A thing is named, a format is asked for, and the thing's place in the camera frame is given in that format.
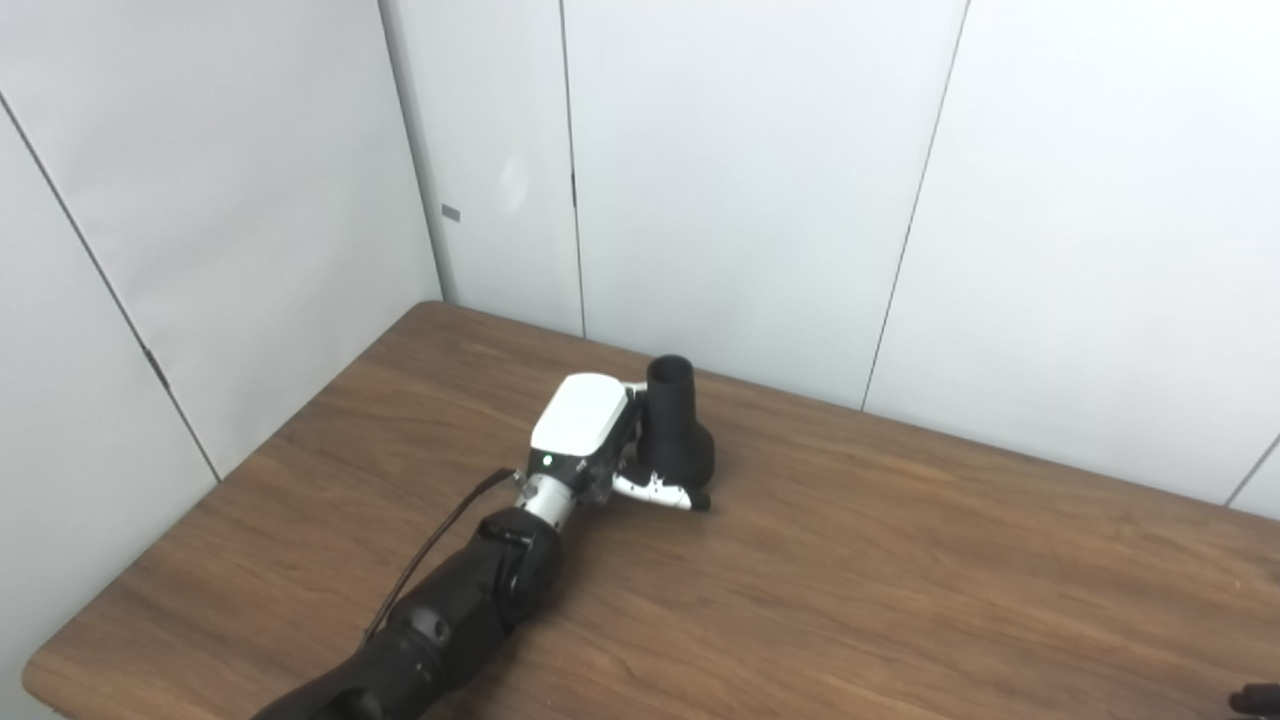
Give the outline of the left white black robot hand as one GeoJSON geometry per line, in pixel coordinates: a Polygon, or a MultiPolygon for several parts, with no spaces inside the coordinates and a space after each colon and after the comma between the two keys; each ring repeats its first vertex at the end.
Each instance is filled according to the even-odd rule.
{"type": "Polygon", "coordinates": [[[575,507],[613,496],[707,512],[716,442],[698,419],[691,364],[662,356],[639,383],[567,375],[530,437],[518,507],[561,529],[575,507]]]}

